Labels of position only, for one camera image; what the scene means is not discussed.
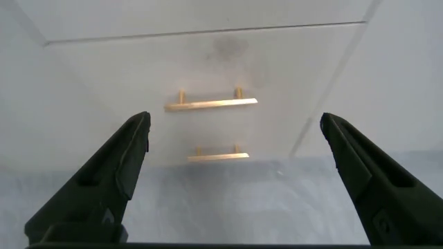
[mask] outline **cabinet door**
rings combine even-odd
[[[178,165],[201,147],[251,159],[286,158],[360,24],[95,41],[49,46],[105,109],[122,122],[152,116],[150,165]],[[168,113],[178,101],[258,104]]]

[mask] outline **white cabinet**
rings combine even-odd
[[[361,25],[93,41],[46,52],[122,122],[151,113],[151,166],[183,164],[196,146],[229,153],[235,143],[251,160],[287,158]],[[258,104],[179,113],[163,108],[177,101],[180,89],[189,101],[216,100],[233,98],[236,86]]]
[[[371,0],[17,0],[47,41],[366,21]]]

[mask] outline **brass bar handle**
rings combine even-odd
[[[248,158],[248,153],[240,153],[238,145],[235,145],[234,153],[232,154],[217,154],[217,155],[201,155],[201,148],[197,147],[197,155],[189,156],[189,162],[203,162],[210,160],[227,160],[227,159],[239,159],[239,158]]]
[[[180,90],[179,103],[165,105],[165,111],[184,111],[191,109],[202,108],[215,108],[215,107],[229,107],[243,104],[257,104],[258,101],[255,98],[243,98],[243,90],[240,87],[235,89],[235,99],[232,100],[211,100],[202,102],[189,102],[185,101],[185,92]]]

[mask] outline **drawer front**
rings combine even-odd
[[[251,160],[287,157],[360,24],[207,33],[49,46],[123,122],[152,115],[146,163],[179,165],[203,154]],[[258,103],[165,112],[177,102],[232,99],[235,87]]]
[[[371,0],[18,0],[50,41],[363,20]]]

